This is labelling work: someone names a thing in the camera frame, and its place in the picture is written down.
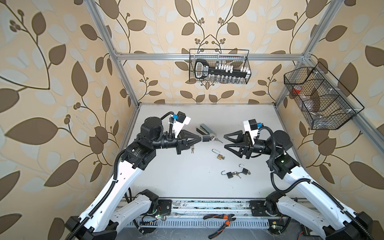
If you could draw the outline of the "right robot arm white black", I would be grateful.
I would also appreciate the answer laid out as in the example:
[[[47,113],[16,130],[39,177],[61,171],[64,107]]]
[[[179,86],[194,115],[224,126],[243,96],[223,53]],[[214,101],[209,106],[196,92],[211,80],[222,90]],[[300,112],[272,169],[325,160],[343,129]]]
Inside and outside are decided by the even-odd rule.
[[[324,240],[372,240],[373,219],[357,213],[317,183],[288,153],[293,144],[281,130],[264,126],[258,130],[226,134],[225,149],[239,158],[253,153],[268,155],[267,165],[278,211],[309,228]]]

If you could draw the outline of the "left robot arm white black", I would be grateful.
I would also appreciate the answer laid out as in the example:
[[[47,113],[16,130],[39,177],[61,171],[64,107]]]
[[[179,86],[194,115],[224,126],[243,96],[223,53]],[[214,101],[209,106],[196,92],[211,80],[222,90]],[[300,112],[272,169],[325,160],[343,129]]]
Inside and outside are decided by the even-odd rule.
[[[156,157],[158,149],[176,149],[177,154],[199,142],[209,142],[210,135],[196,135],[183,130],[190,118],[184,113],[168,112],[161,118],[149,117],[141,125],[135,140],[118,153],[113,174],[105,187],[79,216],[66,222],[68,240],[114,240],[129,223],[144,214],[155,214],[158,196],[149,190],[140,193],[122,208],[118,205],[132,183]]]

